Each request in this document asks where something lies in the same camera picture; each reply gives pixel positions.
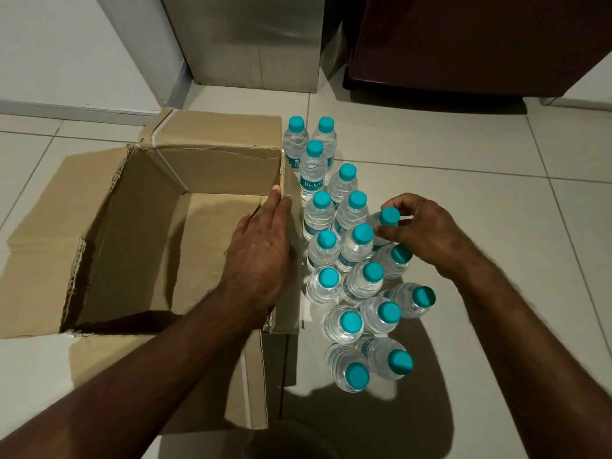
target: cardboard box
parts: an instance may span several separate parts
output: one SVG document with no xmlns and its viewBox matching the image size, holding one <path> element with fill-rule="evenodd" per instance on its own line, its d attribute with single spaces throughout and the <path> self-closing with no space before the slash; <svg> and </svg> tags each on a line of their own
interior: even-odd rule
<svg viewBox="0 0 612 459">
<path fill-rule="evenodd" d="M 285 174 L 281 138 L 280 117 L 164 109 L 136 145 L 67 157 L 9 239 L 0 338 L 88 334 L 70 349 L 79 385 L 217 285 L 238 220 L 274 184 L 295 200 L 297 247 L 299 183 Z M 297 333 L 299 301 L 295 282 L 266 329 Z M 242 343 L 217 358 L 165 433 L 267 426 L 260 332 Z"/>
</svg>

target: right hand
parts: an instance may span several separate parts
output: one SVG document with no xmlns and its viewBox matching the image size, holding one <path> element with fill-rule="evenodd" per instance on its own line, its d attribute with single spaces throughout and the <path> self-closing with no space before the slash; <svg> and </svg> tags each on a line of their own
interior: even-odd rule
<svg viewBox="0 0 612 459">
<path fill-rule="evenodd" d="M 413 193 L 404 193 L 381 206 L 396 207 L 402 216 L 398 226 L 379 225 L 375 234 L 401 243 L 418 258 L 433 265 L 441 276 L 456 278 L 467 264 L 484 259 L 484 254 L 457 226 L 448 211 L 435 201 Z"/>
</svg>

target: baseboard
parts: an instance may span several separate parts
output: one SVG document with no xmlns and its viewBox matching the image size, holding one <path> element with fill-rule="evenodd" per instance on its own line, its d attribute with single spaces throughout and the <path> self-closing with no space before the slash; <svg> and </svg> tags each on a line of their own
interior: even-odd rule
<svg viewBox="0 0 612 459">
<path fill-rule="evenodd" d="M 44 103 L 27 103 L 0 99 L 0 114 L 30 115 L 49 117 L 51 119 L 85 120 L 109 124 L 145 125 L 159 111 L 135 109 L 97 109 L 93 107 L 47 105 Z"/>
<path fill-rule="evenodd" d="M 612 111 L 612 103 L 605 101 L 587 101 L 586 99 L 574 99 L 574 98 L 555 98 L 550 106 L 564 106 L 564 107 L 582 107 L 585 109 L 599 109 L 602 111 Z"/>
<path fill-rule="evenodd" d="M 166 106 L 177 107 L 179 109 L 183 108 L 183 106 L 185 106 L 185 100 L 187 99 L 187 94 L 189 93 L 189 88 L 191 88 L 192 83 L 193 77 L 191 75 L 191 71 L 189 70 L 189 66 L 187 65 L 187 61 L 183 61 L 183 66 L 180 68 L 179 77 L 176 80 L 176 84 L 174 84 L 174 88 L 172 88 L 172 92 L 170 93 Z"/>
</svg>

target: white floor tile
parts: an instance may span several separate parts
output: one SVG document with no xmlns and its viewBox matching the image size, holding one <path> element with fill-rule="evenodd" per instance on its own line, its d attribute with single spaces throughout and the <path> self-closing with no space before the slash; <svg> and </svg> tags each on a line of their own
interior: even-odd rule
<svg viewBox="0 0 612 459">
<path fill-rule="evenodd" d="M 60 119 L 45 119 L 26 115 L 0 114 L 0 131 L 54 135 Z"/>
<path fill-rule="evenodd" d="M 185 107 L 213 113 L 279 115 L 283 118 L 284 130 L 292 115 L 301 115 L 306 120 L 308 97 L 308 93 L 296 91 L 192 84 Z"/>
<path fill-rule="evenodd" d="M 105 124 L 100 122 L 83 122 L 80 120 L 65 120 L 57 132 L 58 136 L 93 138 L 122 142 L 138 141 L 142 130 L 138 125 Z"/>
<path fill-rule="evenodd" d="M 72 390 L 70 335 L 0 339 L 0 438 Z"/>
<path fill-rule="evenodd" d="M 612 342 L 612 184 L 553 180 L 553 187 L 578 260 L 601 319 Z"/>
<path fill-rule="evenodd" d="M 612 182 L 612 112 L 525 102 L 550 177 Z"/>
<path fill-rule="evenodd" d="M 343 69 L 310 97 L 310 133 L 335 119 L 339 158 L 355 161 L 545 175 L 524 115 L 414 111 L 351 102 Z"/>
<path fill-rule="evenodd" d="M 408 190 L 448 208 L 569 350 L 612 388 L 612 362 L 546 179 L 385 164 L 356 167 L 371 212 Z M 286 388 L 283 418 L 317 428 L 341 456 L 404 457 L 409 444 L 415 457 L 525 457 L 454 285 L 419 259 L 403 279 L 438 294 L 420 321 L 402 321 L 391 334 L 413 353 L 413 374 L 397 384 L 373 377 L 371 389 L 357 395 L 331 386 L 324 359 L 330 343 L 318 323 L 323 311 L 303 300 L 297 384 Z M 371 441 L 368 429 L 377 428 L 378 434 L 382 429 L 397 434 L 402 443 Z"/>
<path fill-rule="evenodd" d="M 0 225 L 50 141 L 39 135 L 0 133 Z"/>
<path fill-rule="evenodd" d="M 59 165 L 66 156 L 87 153 L 90 151 L 118 148 L 125 145 L 126 144 L 123 142 L 80 140 L 76 138 L 54 138 L 53 142 L 45 153 L 45 156 L 40 161 L 40 164 L 34 171 L 34 174 L 32 174 L 26 188 L 23 190 L 23 193 L 21 193 L 19 201 L 13 208 L 11 215 L 6 219 L 4 226 L 0 230 L 0 245 L 6 245 L 6 241 L 8 240 L 9 236 L 11 236 L 13 231 L 15 231 L 15 228 L 34 207 L 36 201 L 39 199 L 45 187 L 51 180 L 51 177 L 55 174 L 57 169 L 59 169 Z"/>
</svg>

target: water bottle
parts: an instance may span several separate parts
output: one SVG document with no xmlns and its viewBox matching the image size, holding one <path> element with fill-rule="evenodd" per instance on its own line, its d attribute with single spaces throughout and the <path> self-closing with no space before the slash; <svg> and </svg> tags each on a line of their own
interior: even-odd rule
<svg viewBox="0 0 612 459">
<path fill-rule="evenodd" d="M 312 139 L 323 143 L 323 155 L 327 160 L 327 171 L 332 169 L 333 157 L 338 146 L 338 137 L 333 130 L 333 119 L 331 117 L 321 117 L 319 126 L 312 132 Z"/>
<path fill-rule="evenodd" d="M 295 115 L 289 119 L 289 126 L 283 135 L 283 151 L 289 161 L 289 166 L 295 172 L 300 167 L 300 158 L 309 142 L 308 131 L 304 127 L 302 117 Z"/>
<path fill-rule="evenodd" d="M 383 246 L 372 257 L 372 261 L 382 266 L 385 281 L 401 277 L 408 269 L 410 259 L 412 259 L 412 252 L 407 247 L 393 243 Z"/>
<path fill-rule="evenodd" d="M 418 283 L 401 283 L 382 295 L 397 303 L 404 319 L 418 319 L 436 302 L 436 294 L 428 286 Z"/>
<path fill-rule="evenodd" d="M 340 274 L 332 267 L 320 267 L 310 274 L 306 284 L 306 298 L 312 304 L 324 305 L 340 293 Z"/>
<path fill-rule="evenodd" d="M 355 264 L 368 257 L 372 250 L 374 232 L 368 224 L 359 224 L 348 229 L 340 239 L 340 255 L 336 267 L 342 272 L 348 272 Z"/>
<path fill-rule="evenodd" d="M 365 221 L 372 229 L 378 225 L 397 225 L 400 220 L 400 212 L 397 208 L 393 206 L 388 206 L 382 211 L 375 212 L 368 220 Z M 385 246 L 389 240 L 385 240 L 384 238 L 374 237 L 374 247 L 372 248 L 373 252 L 378 251 L 382 246 Z"/>
<path fill-rule="evenodd" d="M 399 380 L 412 371 L 412 357 L 394 339 L 366 335 L 357 342 L 355 349 L 365 356 L 372 372 L 387 380 Z"/>
<path fill-rule="evenodd" d="M 341 202 L 357 189 L 357 168 L 351 163 L 344 163 L 340 170 L 332 175 L 327 185 L 327 192 L 332 197 L 333 207 L 338 209 Z"/>
<path fill-rule="evenodd" d="M 350 345 L 363 333 L 363 320 L 353 306 L 336 306 L 323 318 L 323 333 L 334 343 Z"/>
<path fill-rule="evenodd" d="M 333 231 L 340 238 L 351 227 L 362 224 L 368 218 L 368 197 L 356 190 L 343 200 L 336 211 Z"/>
<path fill-rule="evenodd" d="M 400 307 L 383 296 L 373 296 L 357 305 L 364 333 L 388 333 L 402 318 Z"/>
<path fill-rule="evenodd" d="M 340 296 L 350 304 L 359 304 L 374 296 L 383 286 L 383 269 L 377 262 L 359 262 L 344 277 Z"/>
<path fill-rule="evenodd" d="M 336 211 L 327 192 L 316 192 L 304 208 L 304 238 L 310 240 L 322 230 L 331 228 Z"/>
<path fill-rule="evenodd" d="M 333 381 L 348 393 L 357 393 L 368 386 L 370 371 L 365 356 L 355 348 L 334 344 L 327 350 L 327 364 Z"/>
<path fill-rule="evenodd" d="M 300 160 L 300 185 L 302 185 L 303 200 L 310 200 L 316 192 L 323 189 L 326 170 L 323 145 L 319 141 L 309 141 L 306 153 Z"/>
<path fill-rule="evenodd" d="M 332 267 L 340 254 L 340 242 L 331 230 L 317 233 L 308 244 L 306 263 L 310 271 Z"/>
</svg>

